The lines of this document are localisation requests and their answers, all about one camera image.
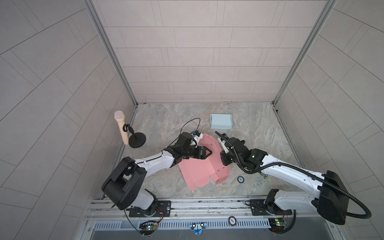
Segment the black motor housing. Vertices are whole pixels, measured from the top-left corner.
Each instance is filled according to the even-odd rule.
[[[232,144],[236,150],[237,156],[241,162],[241,164],[248,170],[252,171],[256,168],[259,168],[263,163],[262,160],[264,156],[268,155],[267,152],[264,152],[260,149],[254,148],[249,150],[244,144],[245,140],[240,141],[240,139],[231,137],[227,139],[227,141]],[[232,162],[237,164],[237,158],[235,153],[233,152],[232,147],[229,143],[225,143],[225,146],[228,148],[229,152],[225,153],[222,151],[220,153],[221,161],[224,166],[231,164]]]

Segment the metal frame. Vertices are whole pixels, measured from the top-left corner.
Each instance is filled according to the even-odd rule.
[[[133,103],[135,104],[134,111],[132,112],[131,118],[129,123],[132,124],[134,116],[137,111],[137,105],[138,102],[134,97],[134,94],[132,92],[132,89],[130,88],[128,81],[126,79],[126,76],[124,72],[122,71],[122,68],[118,62],[117,56],[113,51],[113,48],[111,46],[111,43],[108,39],[108,36],[100,22],[100,19],[98,18],[98,15],[95,11],[94,5],[91,0],[83,0],[84,5],[87,9],[87,12],[89,13],[92,22],[95,25],[95,28],[101,38],[102,43],[106,47],[106,51],[108,52],[108,55],[111,58],[112,64],[116,69],[117,74],[119,75],[120,79],[123,82],[123,85],[128,92],[129,96],[131,97]],[[303,61],[305,55],[307,54],[309,48],[311,47],[312,43],[314,42],[316,36],[320,32],[322,26],[324,25],[324,22],[328,18],[330,12],[333,9],[333,6],[335,5],[337,0],[328,0],[325,4],[320,16],[318,17],[313,29],[311,30],[311,33],[309,34],[304,46],[300,50],[292,68],[290,69],[285,81],[282,84],[281,89],[279,90],[276,98],[274,99],[273,103],[276,105],[279,100],[281,99],[281,96],[285,89],[287,88],[289,82],[293,78],[294,74],[296,73],[297,69],[299,68],[301,62]],[[279,113],[274,108],[275,114],[283,128],[284,133],[287,136],[288,142],[294,152],[294,155],[296,159],[298,159],[299,165],[301,167],[304,167],[304,164],[302,162],[302,159],[300,158],[299,154],[297,153],[297,150],[295,149],[288,132],[286,130],[285,124],[282,121]],[[121,155],[124,150],[124,144],[122,144],[119,148],[119,151],[117,153],[116,159],[115,159],[115,165],[119,162],[119,159],[121,158]],[[263,219],[263,218],[271,218],[271,217],[282,217],[282,216],[252,216],[252,212],[248,206],[244,204],[246,200],[249,199],[263,199],[265,196],[245,196],[245,197],[196,197],[196,198],[168,198],[168,199],[161,199],[161,200],[171,200],[172,201],[172,209],[171,209],[171,217],[164,218],[164,220],[175,220],[175,219],[223,219],[223,216],[227,217],[230,215],[235,216],[238,219]],[[76,239],[81,240],[87,240],[91,238],[93,229],[95,228],[96,221],[101,220],[126,220],[126,216],[124,213],[117,208],[111,209],[112,202],[108,198],[104,198],[103,200],[94,200],[91,202],[91,206],[85,216],[84,222],[83,222],[83,231],[80,231],[80,233],[77,235]],[[317,213],[311,213],[311,212],[302,212],[298,211],[298,217],[318,217]],[[140,218],[132,218],[134,221],[140,220]],[[347,239],[346,234],[344,233],[344,230],[340,226],[335,226],[332,223],[328,222],[328,226],[334,236],[335,239]]]
[[[305,41],[303,47],[301,48],[299,54],[296,57],[296,60],[294,61],[290,71],[288,72],[287,77],[285,78],[285,81],[283,82],[279,92],[277,93],[275,99],[272,101],[274,105],[276,105],[283,95],[284,91],[288,87],[288,84],[292,80],[293,76],[295,75],[297,69],[299,69],[300,64],[302,63],[305,55],[307,55],[307,52],[311,48],[314,40],[316,39],[317,35],[319,34],[321,28],[323,27],[325,21],[331,14],[331,11],[333,10],[334,5],[336,4],[337,0],[328,0],[327,3],[325,3],[319,17],[316,20],[316,23],[314,24],[309,36],[307,37],[307,40]]]
[[[108,39],[108,36],[104,30],[103,25],[101,24],[101,21],[96,13],[96,10],[94,8],[94,5],[92,3],[92,0],[83,0],[84,6],[91,17],[91,20],[93,22],[93,25],[96,28],[96,31],[98,32],[101,42],[105,46],[105,49],[107,50],[108,55],[110,56],[110,59],[112,61],[112,64],[114,68],[116,69],[117,74],[119,75],[121,81],[123,82],[123,85],[128,92],[129,97],[132,99],[132,102],[134,103],[135,106],[138,105],[138,102],[135,98],[135,95],[132,92],[132,89],[130,88],[127,78],[125,77],[125,74],[120,66],[120,63],[118,61],[118,58],[116,57],[115,52],[113,51],[113,47]]]

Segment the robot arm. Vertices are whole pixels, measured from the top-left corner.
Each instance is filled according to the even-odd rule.
[[[221,159],[225,166],[235,162],[245,173],[261,172],[272,175],[304,190],[304,192],[285,192],[272,189],[264,206],[261,206],[269,213],[280,215],[283,210],[289,209],[317,211],[323,218],[339,225],[345,224],[346,216],[371,217],[369,209],[348,193],[336,173],[327,171],[326,174],[322,174],[299,168],[259,149],[248,150],[244,140],[240,141],[235,137],[228,138],[226,134],[215,133],[219,136],[218,141],[224,148]],[[357,203],[365,214],[347,212],[349,199]]]
[[[218,140],[224,148],[220,153],[223,165],[227,166],[234,162],[245,173],[268,174],[304,190],[285,192],[272,189],[264,206],[255,207],[276,215],[282,215],[284,210],[290,209],[317,211],[325,219],[340,225],[345,224],[346,216],[371,217],[369,209],[348,193],[336,173],[327,171],[326,174],[322,174],[299,168],[262,150],[249,150],[244,145],[244,140],[228,138],[218,132],[216,134],[219,135]],[[144,179],[157,171],[177,165],[183,158],[206,159],[212,152],[206,147],[198,146],[202,136],[203,134],[198,131],[192,134],[183,132],[174,145],[166,147],[159,154],[136,160],[130,157],[124,158],[104,182],[103,192],[120,210],[132,206],[144,211],[145,215],[152,215],[156,210],[157,199],[147,189],[140,190]],[[349,199],[360,205],[366,214],[347,213]]]
[[[183,158],[206,159],[212,151],[198,146],[202,138],[203,134],[199,131],[192,134],[183,132],[174,145],[156,155],[136,160],[123,158],[101,190],[120,210],[132,206],[144,210],[146,215],[152,215],[156,210],[157,198],[148,190],[140,190],[144,179],[162,169],[177,165]]]

